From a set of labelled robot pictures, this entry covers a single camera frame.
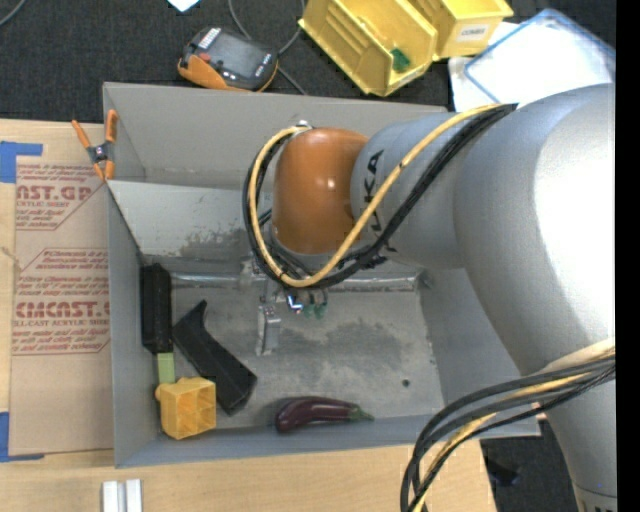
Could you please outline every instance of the metal bracket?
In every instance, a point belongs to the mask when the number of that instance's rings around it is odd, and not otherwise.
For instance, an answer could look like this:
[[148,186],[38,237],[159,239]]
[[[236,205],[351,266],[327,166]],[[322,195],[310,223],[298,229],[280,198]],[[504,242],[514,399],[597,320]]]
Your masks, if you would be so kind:
[[278,348],[280,343],[280,324],[282,319],[276,314],[275,304],[263,304],[258,307],[258,345],[256,353],[268,355]]

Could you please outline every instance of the gray bin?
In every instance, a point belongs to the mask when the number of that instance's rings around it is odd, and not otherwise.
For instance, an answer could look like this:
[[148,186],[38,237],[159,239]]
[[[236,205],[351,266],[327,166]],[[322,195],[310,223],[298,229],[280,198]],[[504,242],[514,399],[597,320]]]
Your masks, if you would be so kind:
[[[103,98],[105,115],[120,117],[107,199],[116,466],[412,445],[452,400],[518,376],[463,270],[391,263],[331,290],[322,319],[278,303],[279,345],[256,352],[265,282],[251,272],[240,190],[258,150],[300,120],[371,136],[444,109],[113,83]],[[139,272],[154,262],[173,276],[174,323],[206,300],[209,333],[258,377],[245,408],[218,408],[215,430],[180,441],[161,430],[141,341]],[[195,374],[176,348],[176,376]],[[308,394],[357,402],[376,419],[278,434],[277,404]],[[537,434],[530,420],[491,435]]]

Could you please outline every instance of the yellow plastic container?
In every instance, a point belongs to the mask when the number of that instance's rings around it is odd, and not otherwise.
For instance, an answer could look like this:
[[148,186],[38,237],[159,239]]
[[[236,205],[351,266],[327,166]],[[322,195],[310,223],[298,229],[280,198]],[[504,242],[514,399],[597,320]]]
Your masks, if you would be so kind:
[[174,384],[160,384],[160,422],[165,433],[183,439],[216,426],[216,385],[202,377],[182,377]]
[[408,0],[438,31],[433,60],[483,51],[496,27],[513,16],[504,0]]
[[302,29],[367,94],[387,96],[427,71],[437,32],[408,0],[309,0]]

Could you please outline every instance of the white object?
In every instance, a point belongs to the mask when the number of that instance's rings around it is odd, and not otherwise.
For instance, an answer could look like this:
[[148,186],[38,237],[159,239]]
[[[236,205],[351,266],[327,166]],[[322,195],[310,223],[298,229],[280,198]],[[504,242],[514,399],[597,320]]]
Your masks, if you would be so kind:
[[102,512],[142,512],[142,481],[103,482]]
[[196,5],[200,0],[169,0],[169,3],[173,5],[180,12],[185,12]]
[[554,94],[611,83],[615,51],[561,13],[501,23],[487,49],[450,59],[456,111],[488,103],[519,107]]

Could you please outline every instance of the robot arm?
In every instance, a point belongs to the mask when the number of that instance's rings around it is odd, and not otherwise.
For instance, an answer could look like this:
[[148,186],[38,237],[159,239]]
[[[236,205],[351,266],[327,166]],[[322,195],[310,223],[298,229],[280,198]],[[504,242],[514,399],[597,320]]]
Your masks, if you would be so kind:
[[[615,347],[614,106],[603,85],[515,111],[434,114],[368,140],[293,130],[274,179],[267,274],[326,288],[350,260],[350,272],[384,259],[464,268],[522,375]],[[251,208],[247,217],[258,226]],[[580,511],[617,511],[615,381],[548,418]]]

